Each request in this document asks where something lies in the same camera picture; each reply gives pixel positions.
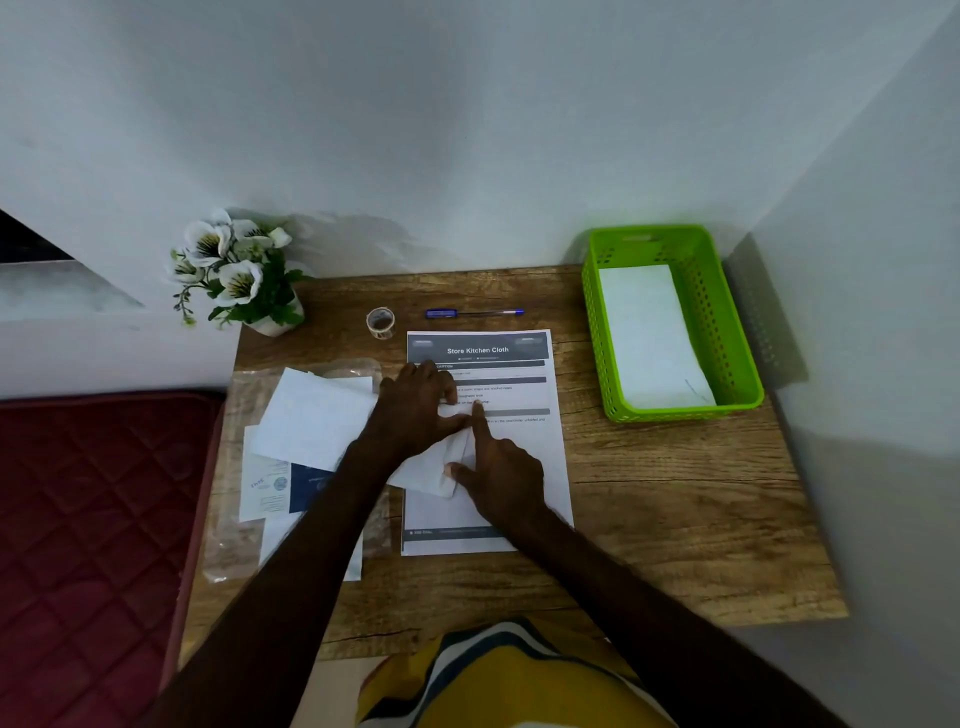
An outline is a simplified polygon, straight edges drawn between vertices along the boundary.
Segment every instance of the yellow shirt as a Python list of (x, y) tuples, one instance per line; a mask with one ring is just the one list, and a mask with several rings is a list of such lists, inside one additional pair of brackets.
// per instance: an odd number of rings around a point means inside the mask
[(364, 728), (675, 725), (609, 644), (524, 618), (387, 659), (360, 691), (356, 720)]

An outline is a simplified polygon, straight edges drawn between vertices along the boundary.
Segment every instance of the hand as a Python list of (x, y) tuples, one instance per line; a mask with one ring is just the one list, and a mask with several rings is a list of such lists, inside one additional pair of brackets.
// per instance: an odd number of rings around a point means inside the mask
[(469, 415), (437, 414), (441, 398), (457, 402), (457, 383), (450, 372), (438, 372), (432, 361), (404, 365), (396, 381), (385, 376), (380, 382), (380, 399), (358, 440), (372, 444), (373, 451), (399, 467), (469, 423)]
[(476, 470), (447, 463), (446, 471), (467, 489), (477, 511), (511, 541), (551, 511), (543, 501), (543, 465), (513, 440), (496, 440), (483, 404), (473, 403)]

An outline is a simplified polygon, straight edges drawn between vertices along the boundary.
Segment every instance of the plastic basket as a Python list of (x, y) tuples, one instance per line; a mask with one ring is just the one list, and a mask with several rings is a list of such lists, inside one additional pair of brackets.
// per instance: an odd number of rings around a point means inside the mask
[[(702, 420), (763, 402), (756, 364), (706, 230), (699, 225), (602, 228), (590, 233), (589, 243), (584, 296), (607, 417), (617, 423)], [(636, 409), (624, 400), (600, 295), (600, 269), (663, 264), (670, 266), (690, 342), (717, 401), (714, 406)]]

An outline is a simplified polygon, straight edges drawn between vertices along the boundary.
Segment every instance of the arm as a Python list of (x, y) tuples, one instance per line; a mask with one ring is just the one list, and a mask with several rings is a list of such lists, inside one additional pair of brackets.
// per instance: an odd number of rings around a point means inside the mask
[(727, 633), (647, 584), (543, 502), (543, 468), (473, 408), (477, 470), (451, 463), (480, 514), (556, 578), (680, 725), (843, 726)]
[(141, 721), (142, 726), (289, 725), (333, 612), (350, 554), (387, 478), (464, 427), (437, 415), (457, 399), (433, 362), (385, 378), (380, 399), (326, 488)]

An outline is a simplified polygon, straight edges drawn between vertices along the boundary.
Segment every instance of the red mattress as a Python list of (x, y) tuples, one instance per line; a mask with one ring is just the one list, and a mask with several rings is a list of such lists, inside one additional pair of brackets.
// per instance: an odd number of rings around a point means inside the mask
[(160, 682), (222, 397), (0, 402), (0, 725), (130, 725)]

